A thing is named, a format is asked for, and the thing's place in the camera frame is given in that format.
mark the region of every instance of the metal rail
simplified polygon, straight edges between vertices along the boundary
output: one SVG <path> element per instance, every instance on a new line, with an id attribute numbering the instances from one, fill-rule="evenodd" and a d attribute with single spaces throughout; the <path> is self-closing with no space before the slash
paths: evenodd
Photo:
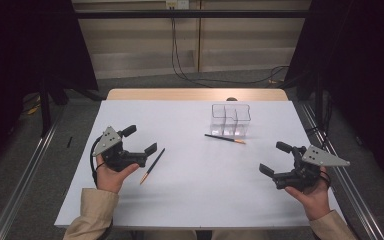
<path id="1" fill-rule="evenodd" d="M 34 151 L 32 157 L 30 158 L 30 161 L 26 169 L 24 170 L 24 173 L 21 176 L 21 179 L 18 182 L 17 187 L 12 193 L 4 210 L 1 212 L 0 240 L 3 240 L 6 238 L 8 231 L 12 223 L 14 222 L 14 219 L 24 199 L 24 196 L 27 193 L 27 190 L 32 182 L 32 179 L 37 171 L 38 166 L 40 165 L 40 162 L 43 156 L 45 155 L 45 152 L 52 140 L 52 137 L 54 136 L 55 129 L 61 120 L 61 116 L 63 115 L 64 110 L 65 110 L 65 107 L 63 109 L 60 109 L 57 112 L 57 117 L 54 124 L 51 126 L 48 133 L 39 140 L 36 150 Z"/>
<path id="2" fill-rule="evenodd" d="M 314 120 L 315 113 L 313 109 L 309 106 L 309 104 L 303 104 L 302 108 L 304 110 L 304 113 L 306 114 L 308 121 L 311 124 L 311 127 L 316 127 L 317 124 L 316 124 L 316 121 Z M 316 136 L 317 136 L 317 139 L 320 141 L 320 143 L 322 143 L 325 133 L 322 131 L 316 131 Z M 335 149 L 333 148 L 333 145 L 330 143 L 329 140 L 325 141 L 325 146 L 326 146 L 327 152 L 333 155 L 337 155 Z M 372 212 L 370 211 L 366 202 L 363 200 L 360 193 L 358 192 L 347 170 L 344 167 L 333 167 L 333 169 L 337 174 L 339 182 L 344 188 L 344 191 L 347 194 L 348 199 L 353 205 L 370 239 L 372 240 L 384 239 L 384 235 L 381 229 L 379 228 L 379 225 L 375 217 L 373 216 Z"/>
<path id="3" fill-rule="evenodd" d="M 115 18 L 306 18 L 307 10 L 76 10 L 78 19 Z"/>

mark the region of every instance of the table surface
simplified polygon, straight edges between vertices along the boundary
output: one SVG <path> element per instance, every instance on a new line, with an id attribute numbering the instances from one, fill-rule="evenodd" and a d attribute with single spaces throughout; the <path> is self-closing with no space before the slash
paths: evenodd
<path id="1" fill-rule="evenodd" d="M 286 94 L 278 89 L 182 89 L 182 94 L 176 90 L 110 92 L 108 99 L 112 100 L 101 105 L 55 225 L 68 226 L 79 214 L 81 188 L 94 187 L 89 166 L 94 139 L 108 123 L 122 130 L 119 128 L 132 122 L 138 123 L 138 131 L 123 141 L 126 149 L 143 151 L 154 142 L 146 139 L 156 140 L 159 150 L 148 158 L 147 167 L 162 148 L 166 148 L 166 152 L 143 185 L 138 182 L 147 167 L 126 179 L 114 213 L 115 227 L 275 229 L 308 226 L 302 206 L 284 191 L 277 190 L 272 180 L 258 171 L 259 163 L 276 172 L 293 168 L 293 157 L 275 148 L 277 140 L 296 146 L 309 144 L 292 102 L 285 101 Z M 174 94 L 168 93 L 176 93 L 184 101 L 174 101 Z M 116 100 L 143 97 L 159 101 Z M 209 127 L 212 104 L 227 103 L 210 100 L 227 97 L 246 100 L 238 103 L 251 106 L 252 120 L 245 145 L 203 136 Z M 190 98 L 206 101 L 187 101 Z M 329 194 L 331 207 L 339 210 L 333 193 Z"/>
<path id="2" fill-rule="evenodd" d="M 287 101 L 282 89 L 255 88 L 156 88 L 113 89 L 107 100 L 204 100 L 225 101 L 234 97 L 238 101 Z"/>

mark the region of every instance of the black curtain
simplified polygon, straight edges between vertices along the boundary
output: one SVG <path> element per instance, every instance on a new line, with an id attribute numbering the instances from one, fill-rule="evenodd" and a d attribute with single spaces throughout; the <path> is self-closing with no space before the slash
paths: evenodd
<path id="1" fill-rule="evenodd" d="M 310 10 L 285 81 L 298 79 L 306 99 L 317 78 L 296 77 L 318 74 L 384 170 L 384 1 L 313 0 Z"/>
<path id="2" fill-rule="evenodd" d="M 0 0 L 0 146 L 44 78 L 60 92 L 98 88 L 71 1 Z"/>

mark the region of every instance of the wall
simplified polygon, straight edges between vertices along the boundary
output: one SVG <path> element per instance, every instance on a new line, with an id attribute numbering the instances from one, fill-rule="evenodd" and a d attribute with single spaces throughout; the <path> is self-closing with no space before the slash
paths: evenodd
<path id="1" fill-rule="evenodd" d="M 160 0 L 72 0 L 76 10 L 165 9 Z M 190 0 L 190 9 L 305 10 L 309 0 Z M 170 19 L 79 20 L 98 79 L 171 74 Z M 289 65 L 304 19 L 175 19 L 184 72 Z"/>

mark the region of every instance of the gray plastic part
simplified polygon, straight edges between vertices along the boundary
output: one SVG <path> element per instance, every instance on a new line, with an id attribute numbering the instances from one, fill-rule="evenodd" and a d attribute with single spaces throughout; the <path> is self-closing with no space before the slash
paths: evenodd
<path id="1" fill-rule="evenodd" d="M 96 157 L 98 154 L 105 152 L 107 149 L 121 142 L 121 137 L 118 133 L 108 126 L 105 132 L 102 134 L 101 140 L 95 147 L 95 151 L 92 153 L 92 156 Z"/>
<path id="2" fill-rule="evenodd" d="M 332 155 L 323 149 L 310 145 L 307 151 L 302 156 L 302 161 L 311 163 L 317 166 L 335 167 L 349 166 L 350 162 L 343 160 L 335 155 Z"/>

